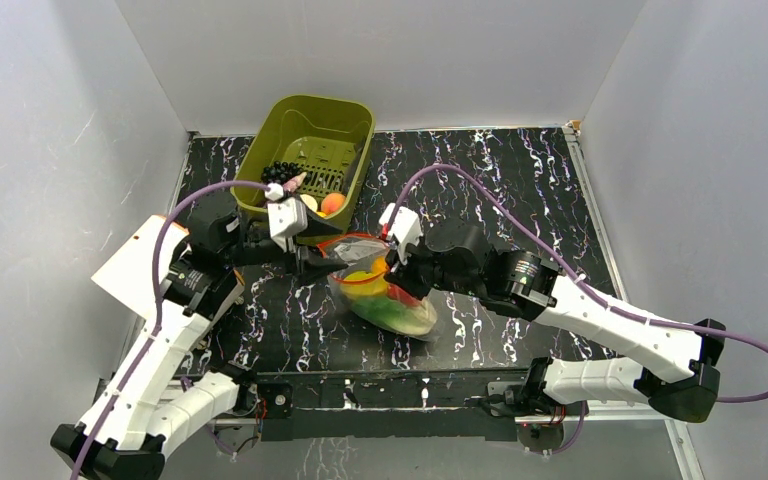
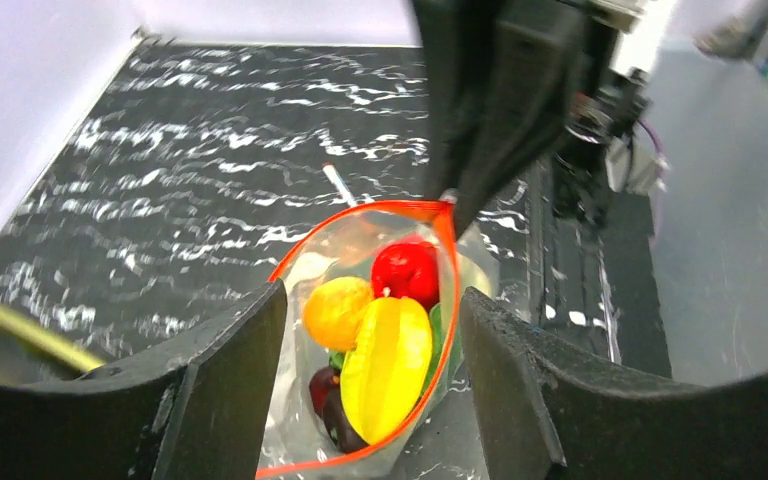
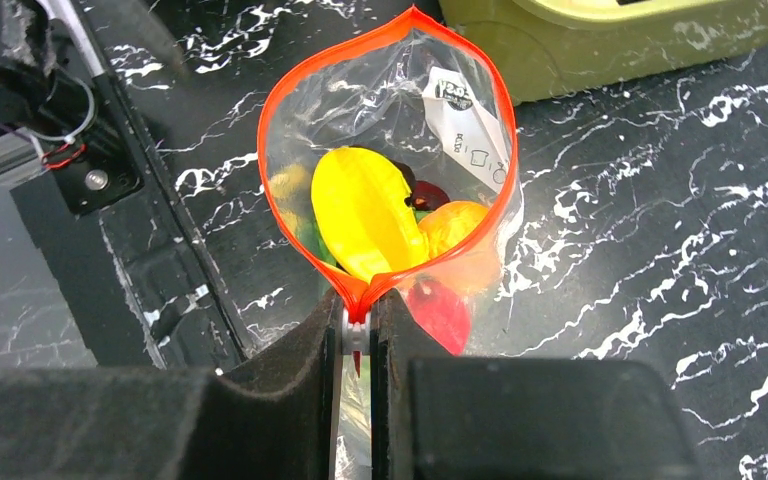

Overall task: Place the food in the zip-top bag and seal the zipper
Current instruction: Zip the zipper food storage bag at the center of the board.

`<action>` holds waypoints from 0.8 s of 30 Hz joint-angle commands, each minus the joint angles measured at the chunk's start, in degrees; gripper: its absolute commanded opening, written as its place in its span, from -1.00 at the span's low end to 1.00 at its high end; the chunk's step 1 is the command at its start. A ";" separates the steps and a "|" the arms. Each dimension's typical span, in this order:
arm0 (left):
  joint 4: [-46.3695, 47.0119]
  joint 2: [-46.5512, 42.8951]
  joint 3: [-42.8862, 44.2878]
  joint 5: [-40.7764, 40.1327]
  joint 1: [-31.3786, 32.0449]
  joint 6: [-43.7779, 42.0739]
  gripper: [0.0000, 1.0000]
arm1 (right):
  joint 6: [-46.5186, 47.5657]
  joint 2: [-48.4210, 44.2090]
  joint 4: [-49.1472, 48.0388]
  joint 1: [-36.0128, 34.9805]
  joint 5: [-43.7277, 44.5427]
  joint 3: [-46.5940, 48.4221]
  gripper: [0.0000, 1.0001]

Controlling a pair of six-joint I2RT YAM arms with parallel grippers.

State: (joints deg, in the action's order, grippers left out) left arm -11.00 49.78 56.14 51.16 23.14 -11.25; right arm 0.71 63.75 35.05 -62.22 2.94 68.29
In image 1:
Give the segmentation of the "red strawberry toy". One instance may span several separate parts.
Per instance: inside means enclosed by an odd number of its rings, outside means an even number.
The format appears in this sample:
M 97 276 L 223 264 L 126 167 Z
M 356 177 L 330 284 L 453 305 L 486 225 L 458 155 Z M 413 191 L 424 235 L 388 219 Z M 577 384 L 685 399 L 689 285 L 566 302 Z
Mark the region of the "red strawberry toy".
M 398 302 L 405 308 L 418 308 L 422 305 L 421 300 L 414 298 L 404 289 L 395 284 L 388 285 L 387 297 L 393 301 Z

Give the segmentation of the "clear zip bag orange zipper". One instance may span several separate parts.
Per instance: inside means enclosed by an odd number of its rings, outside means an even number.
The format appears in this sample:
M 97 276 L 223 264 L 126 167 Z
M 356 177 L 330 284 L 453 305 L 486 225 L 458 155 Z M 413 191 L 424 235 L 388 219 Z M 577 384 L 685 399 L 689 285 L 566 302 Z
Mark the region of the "clear zip bag orange zipper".
M 323 257 L 346 264 L 328 276 L 332 297 L 344 310 L 394 334 L 430 338 L 437 323 L 432 303 L 411 297 L 385 279 L 389 272 L 387 243 L 377 237 L 350 233 L 322 242 Z

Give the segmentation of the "green lettuce toy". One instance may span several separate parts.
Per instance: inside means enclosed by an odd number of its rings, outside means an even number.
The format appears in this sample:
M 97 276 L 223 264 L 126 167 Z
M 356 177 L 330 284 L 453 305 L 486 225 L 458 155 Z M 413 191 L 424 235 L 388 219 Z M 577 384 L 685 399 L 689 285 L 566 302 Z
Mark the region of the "green lettuce toy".
M 437 323 L 436 310 L 427 301 L 407 306 L 384 296 L 361 297 L 349 309 L 380 329 L 412 338 L 430 334 Z

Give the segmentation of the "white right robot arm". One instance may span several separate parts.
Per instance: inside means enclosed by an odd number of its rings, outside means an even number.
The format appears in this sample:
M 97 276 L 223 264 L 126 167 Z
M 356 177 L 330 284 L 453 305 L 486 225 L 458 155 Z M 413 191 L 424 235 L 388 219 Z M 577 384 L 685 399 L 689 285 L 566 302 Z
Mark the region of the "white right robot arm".
M 537 414 L 580 401 L 645 403 L 687 423 L 706 421 L 718 399 L 716 363 L 724 342 L 694 326 L 622 316 L 629 304 L 598 291 L 560 266 L 523 250 L 498 250 L 483 232 L 462 222 L 423 233 L 417 220 L 383 228 L 394 245 L 387 278 L 410 296 L 432 290 L 471 296 L 486 310 L 559 328 L 605 346 L 610 360 L 532 362 L 523 387 L 525 405 Z

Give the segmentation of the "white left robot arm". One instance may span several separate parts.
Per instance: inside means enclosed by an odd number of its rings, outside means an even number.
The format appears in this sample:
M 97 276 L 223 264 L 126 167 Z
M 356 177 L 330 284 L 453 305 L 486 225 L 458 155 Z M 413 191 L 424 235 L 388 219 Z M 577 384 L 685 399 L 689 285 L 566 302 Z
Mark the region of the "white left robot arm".
M 112 380 L 74 424 L 50 444 L 74 479 L 157 479 L 170 456 L 217 416 L 246 416 L 264 401 L 254 374 L 222 367 L 169 403 L 161 398 L 184 357 L 242 294 L 240 268 L 283 263 L 310 283 L 338 264 L 303 244 L 339 227 L 278 184 L 264 187 L 266 226 L 252 230 L 232 212 L 183 228 L 178 216 L 224 189 L 204 187 L 164 216 L 150 218 L 95 274 L 94 282 L 144 319 Z

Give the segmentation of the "yellow-orange tangerine toy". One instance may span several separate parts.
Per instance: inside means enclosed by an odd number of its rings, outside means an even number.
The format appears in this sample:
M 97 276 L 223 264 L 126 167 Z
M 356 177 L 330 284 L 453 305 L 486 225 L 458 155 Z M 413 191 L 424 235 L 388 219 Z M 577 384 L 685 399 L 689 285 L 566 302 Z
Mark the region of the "yellow-orange tangerine toy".
M 389 271 L 389 266 L 386 261 L 386 257 L 382 256 L 373 261 L 370 272 L 373 275 L 383 275 Z

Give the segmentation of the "yellow starfruit toy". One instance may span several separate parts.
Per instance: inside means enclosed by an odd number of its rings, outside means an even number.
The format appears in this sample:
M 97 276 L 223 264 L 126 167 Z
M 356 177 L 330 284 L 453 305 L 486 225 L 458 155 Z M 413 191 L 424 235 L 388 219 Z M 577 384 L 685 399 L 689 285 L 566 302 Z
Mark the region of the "yellow starfruit toy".
M 340 291 L 349 299 L 387 295 L 388 283 L 383 275 L 373 275 L 368 271 L 354 271 L 337 282 Z

